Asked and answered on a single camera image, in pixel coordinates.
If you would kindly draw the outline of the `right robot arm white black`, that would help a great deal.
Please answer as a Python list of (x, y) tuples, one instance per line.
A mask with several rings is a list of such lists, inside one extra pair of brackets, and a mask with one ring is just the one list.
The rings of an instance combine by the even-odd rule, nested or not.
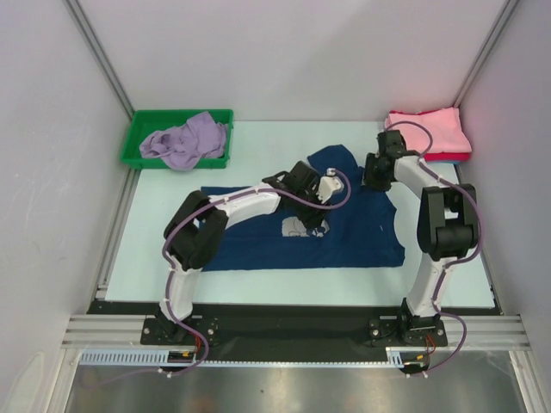
[(473, 259), (467, 254), (470, 250), (480, 248), (476, 190), (470, 184), (450, 183), (430, 170), (418, 152), (406, 149), (398, 131), (379, 133), (377, 142), (378, 152), (366, 156), (362, 184), (386, 192), (400, 182), (419, 198), (417, 240), (422, 258), (396, 318), (369, 321), (372, 345), (445, 345), (441, 300), (447, 276), (454, 266)]

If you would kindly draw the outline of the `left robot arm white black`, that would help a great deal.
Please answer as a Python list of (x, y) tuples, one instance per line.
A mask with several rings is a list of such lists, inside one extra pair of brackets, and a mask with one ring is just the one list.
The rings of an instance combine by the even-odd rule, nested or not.
[(251, 187), (221, 195), (190, 193), (164, 230), (162, 257), (169, 275), (156, 316), (161, 335), (174, 344), (189, 337), (186, 318), (193, 311), (198, 275), (216, 256), (226, 230), (279, 210), (292, 211), (307, 229), (317, 228), (334, 208), (331, 198), (343, 189), (333, 168), (320, 175), (299, 161)]

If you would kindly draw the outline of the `navy blue t shirt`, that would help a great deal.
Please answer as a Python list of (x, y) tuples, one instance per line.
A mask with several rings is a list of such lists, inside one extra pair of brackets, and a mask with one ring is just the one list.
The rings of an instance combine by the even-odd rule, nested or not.
[(317, 171), (335, 168), (350, 180), (346, 204), (308, 230), (291, 211), (248, 219), (226, 230), (206, 271), (397, 268), (406, 251), (394, 229), (396, 208), (382, 192), (362, 185), (363, 168), (343, 145), (331, 145), (307, 158)]

